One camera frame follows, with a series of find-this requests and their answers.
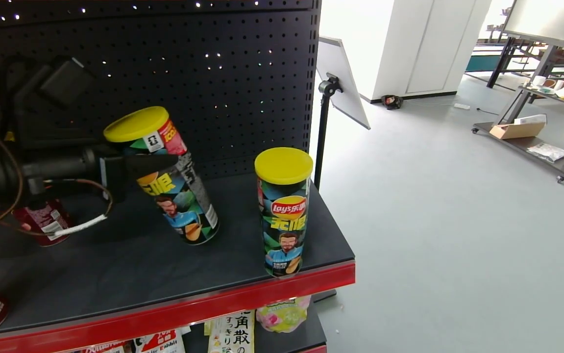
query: lay's chip canister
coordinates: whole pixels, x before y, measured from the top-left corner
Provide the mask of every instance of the lay's chip canister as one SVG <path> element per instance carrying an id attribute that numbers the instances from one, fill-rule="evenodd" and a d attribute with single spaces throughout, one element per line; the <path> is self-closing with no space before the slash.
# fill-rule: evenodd
<path id="1" fill-rule="evenodd" d="M 176 165 L 136 181 L 154 198 L 158 211 L 186 243 L 197 245 L 212 239 L 219 229 L 219 219 L 195 173 L 190 152 L 165 108 L 132 112 L 108 125 L 103 135 L 125 155 L 178 155 Z"/>
<path id="2" fill-rule="evenodd" d="M 301 268 L 312 171 L 313 160 L 296 148 L 271 148 L 255 159 L 264 264 L 275 277 Z"/>

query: black shelf surface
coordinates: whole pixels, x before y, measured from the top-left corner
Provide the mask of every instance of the black shelf surface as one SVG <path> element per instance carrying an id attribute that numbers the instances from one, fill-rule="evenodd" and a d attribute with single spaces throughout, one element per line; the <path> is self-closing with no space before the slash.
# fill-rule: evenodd
<path id="1" fill-rule="evenodd" d="M 11 306 L 0 333 L 269 279 L 255 174 L 209 179 L 205 185 L 221 227 L 199 246 L 183 243 L 140 190 L 117 204 L 107 221 L 49 248 L 0 227 L 0 291 Z M 82 221 L 105 208 L 90 196 L 62 202 Z M 352 259 L 351 248 L 312 186 L 302 271 Z"/>
<path id="2" fill-rule="evenodd" d="M 555 101 L 564 103 L 564 99 L 561 99 L 560 97 L 558 97 L 555 94 L 541 93 L 541 92 L 537 91 L 536 89 L 531 89 L 531 88 L 524 87 L 524 86 L 520 86 L 519 89 L 525 90 L 526 92 L 530 92 L 531 94 L 535 94 L 536 96 L 540 96 L 540 97 L 543 97 L 543 98 L 549 98 L 549 99 L 553 99 Z"/>
<path id="3" fill-rule="evenodd" d="M 203 335 L 203 324 L 191 327 L 192 332 L 183 335 L 188 353 L 206 353 L 208 336 Z M 255 323 L 254 351 L 266 353 L 299 353 L 326 344 L 325 333 L 320 324 L 314 304 L 308 307 L 308 317 L 291 333 L 266 331 L 259 322 Z"/>
<path id="4" fill-rule="evenodd" d="M 490 133 L 491 128 L 495 125 L 495 123 L 493 122 L 489 122 L 489 123 L 477 123 L 474 124 L 474 127 L 476 127 L 477 129 L 480 129 L 484 132 Z M 503 143 L 504 145 L 513 148 L 513 150 L 520 152 L 521 154 L 523 154 L 524 156 L 530 158 L 533 161 L 537 161 L 547 167 L 553 168 L 554 170 L 556 170 L 561 176 L 564 177 L 564 159 L 560 159 L 559 161 L 557 161 L 557 163 L 550 163 L 549 161 L 546 161 L 545 159 L 539 158 L 537 156 L 535 156 L 534 154 L 531 154 L 530 152 L 528 152 L 528 148 L 538 145 L 539 143 L 544 143 L 545 141 L 543 141 L 542 139 L 539 139 L 537 137 L 532 137 L 532 138 L 517 138 L 517 139 L 498 139 L 495 136 L 489 134 L 490 137 L 492 137 L 493 139 L 495 139 L 495 141 Z"/>

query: white cup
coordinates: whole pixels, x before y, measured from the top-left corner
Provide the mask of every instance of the white cup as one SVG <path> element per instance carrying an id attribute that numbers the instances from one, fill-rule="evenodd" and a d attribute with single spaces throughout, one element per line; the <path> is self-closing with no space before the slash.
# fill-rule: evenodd
<path id="1" fill-rule="evenodd" d="M 561 87 L 563 86 L 564 81 L 563 80 L 557 80 L 557 83 L 554 83 L 554 90 L 560 90 Z"/>
<path id="2" fill-rule="evenodd" d="M 547 80 L 546 76 L 535 76 L 535 78 L 532 79 L 532 85 L 535 87 L 541 87 L 545 84 L 545 80 Z"/>

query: green snack bag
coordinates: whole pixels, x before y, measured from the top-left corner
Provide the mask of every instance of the green snack bag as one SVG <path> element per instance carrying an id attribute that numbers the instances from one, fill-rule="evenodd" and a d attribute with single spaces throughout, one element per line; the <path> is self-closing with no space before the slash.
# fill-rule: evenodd
<path id="1" fill-rule="evenodd" d="M 297 297 L 269 304 L 255 311 L 255 318 L 265 330 L 281 333 L 295 331 L 308 317 L 310 297 Z"/>

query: cartoon man illustration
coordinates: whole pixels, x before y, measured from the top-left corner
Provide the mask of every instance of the cartoon man illustration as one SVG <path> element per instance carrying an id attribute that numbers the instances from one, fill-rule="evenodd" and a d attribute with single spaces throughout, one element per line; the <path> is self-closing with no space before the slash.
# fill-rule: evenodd
<path id="1" fill-rule="evenodd" d="M 301 259 L 301 249 L 296 248 L 299 241 L 297 234 L 284 232 L 280 234 L 280 250 L 269 250 L 267 253 L 267 264 L 273 266 L 273 263 L 290 263 L 286 268 L 286 273 L 293 273 L 297 269 L 297 264 Z"/>
<path id="2" fill-rule="evenodd" d="M 164 216 L 168 223 L 178 232 L 186 235 L 188 240 L 196 241 L 199 238 L 201 225 L 199 215 L 195 211 L 178 212 L 175 201 L 166 196 L 156 197 L 156 204 L 165 212 Z"/>

